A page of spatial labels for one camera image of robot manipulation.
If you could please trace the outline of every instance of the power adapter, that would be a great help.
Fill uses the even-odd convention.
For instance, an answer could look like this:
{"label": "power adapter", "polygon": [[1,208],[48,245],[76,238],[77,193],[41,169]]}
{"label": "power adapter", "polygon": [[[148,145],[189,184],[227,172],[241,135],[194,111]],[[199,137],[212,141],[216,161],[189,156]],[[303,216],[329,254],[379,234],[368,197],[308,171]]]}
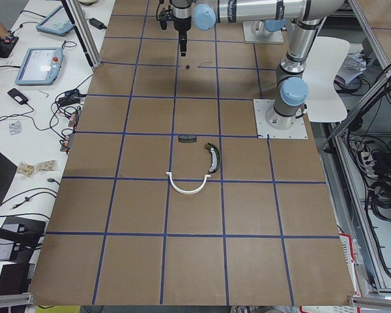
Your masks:
{"label": "power adapter", "polygon": [[78,89],[65,91],[64,96],[58,98],[58,105],[60,107],[71,106],[76,103],[80,103],[81,98],[84,98],[87,95],[80,93]]}
{"label": "power adapter", "polygon": [[89,23],[97,29],[107,29],[107,26],[105,26],[103,22],[100,22],[96,18],[91,18]]}

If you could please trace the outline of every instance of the black small object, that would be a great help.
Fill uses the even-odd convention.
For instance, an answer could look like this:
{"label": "black small object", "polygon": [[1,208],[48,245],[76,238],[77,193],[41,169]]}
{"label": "black small object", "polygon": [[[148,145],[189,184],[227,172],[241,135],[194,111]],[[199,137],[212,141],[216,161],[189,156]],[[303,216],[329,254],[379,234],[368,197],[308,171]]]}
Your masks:
{"label": "black small object", "polygon": [[375,161],[375,173],[380,170],[381,173],[388,173],[391,170],[391,153],[374,152],[372,157]]}
{"label": "black small object", "polygon": [[6,36],[0,40],[0,57],[7,58],[11,54],[14,46],[16,45],[19,37],[13,35]]}
{"label": "black small object", "polygon": [[7,91],[7,94],[11,96],[18,104],[27,104],[29,99],[16,88]]}
{"label": "black small object", "polygon": [[107,26],[105,26],[103,22],[100,22],[96,18],[91,18],[89,23],[97,29],[107,29]]}
{"label": "black small object", "polygon": [[180,135],[178,136],[178,141],[182,143],[193,143],[197,142],[196,135]]}
{"label": "black small object", "polygon": [[81,98],[84,98],[86,95],[80,93],[78,89],[65,91],[64,96],[58,98],[58,105],[60,107],[70,106],[76,103],[80,103]]}

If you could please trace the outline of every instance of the cable connector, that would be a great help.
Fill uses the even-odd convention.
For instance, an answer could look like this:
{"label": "cable connector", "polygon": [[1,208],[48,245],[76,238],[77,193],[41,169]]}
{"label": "cable connector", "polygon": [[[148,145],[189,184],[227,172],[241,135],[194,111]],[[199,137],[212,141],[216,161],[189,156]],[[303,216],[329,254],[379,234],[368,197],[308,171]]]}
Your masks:
{"label": "cable connector", "polygon": [[48,178],[48,179],[46,179],[46,181],[49,183],[57,183],[59,185],[59,182],[54,178]]}
{"label": "cable connector", "polygon": [[107,29],[107,26],[105,26],[103,22],[100,22],[96,18],[91,18],[89,23],[97,29]]}

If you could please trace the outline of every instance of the white curved plastic part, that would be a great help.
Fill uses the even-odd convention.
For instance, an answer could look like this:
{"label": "white curved plastic part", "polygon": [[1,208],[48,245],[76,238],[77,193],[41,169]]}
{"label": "white curved plastic part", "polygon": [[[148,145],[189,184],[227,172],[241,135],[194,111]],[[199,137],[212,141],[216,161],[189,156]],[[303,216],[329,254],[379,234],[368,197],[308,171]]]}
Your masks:
{"label": "white curved plastic part", "polygon": [[173,178],[172,178],[172,173],[171,173],[170,171],[167,171],[167,172],[166,172],[166,175],[169,177],[169,181],[171,182],[172,187],[173,187],[176,191],[178,191],[180,194],[196,194],[196,193],[198,193],[198,192],[201,191],[201,189],[203,189],[204,186],[206,185],[207,179],[211,177],[211,175],[204,175],[204,181],[203,181],[203,183],[202,183],[198,188],[196,188],[196,189],[194,189],[194,190],[183,190],[183,189],[178,188],[178,187],[176,186],[176,184],[174,183]]}

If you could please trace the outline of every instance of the black curved part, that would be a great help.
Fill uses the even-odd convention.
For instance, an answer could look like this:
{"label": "black curved part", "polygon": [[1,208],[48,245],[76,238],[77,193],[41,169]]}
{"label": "black curved part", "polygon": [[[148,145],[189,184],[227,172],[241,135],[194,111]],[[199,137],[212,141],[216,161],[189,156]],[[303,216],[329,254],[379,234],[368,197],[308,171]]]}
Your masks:
{"label": "black curved part", "polygon": [[213,169],[213,170],[211,170],[210,171],[210,168],[209,168],[209,174],[214,174],[214,173],[216,173],[217,171],[218,171],[218,169],[220,168],[220,165],[222,164],[222,156],[221,156],[221,154],[220,154],[220,151],[219,151],[219,149],[215,146],[215,145],[213,145],[212,143],[210,143],[210,142],[208,142],[208,143],[206,143],[205,145],[204,145],[204,148],[206,149],[206,150],[209,150],[209,152],[212,154],[212,157],[213,157],[213,153],[211,152],[211,149],[213,148],[213,150],[214,150],[214,153],[216,154],[216,158],[217,158],[217,165],[216,165],[216,167]]}

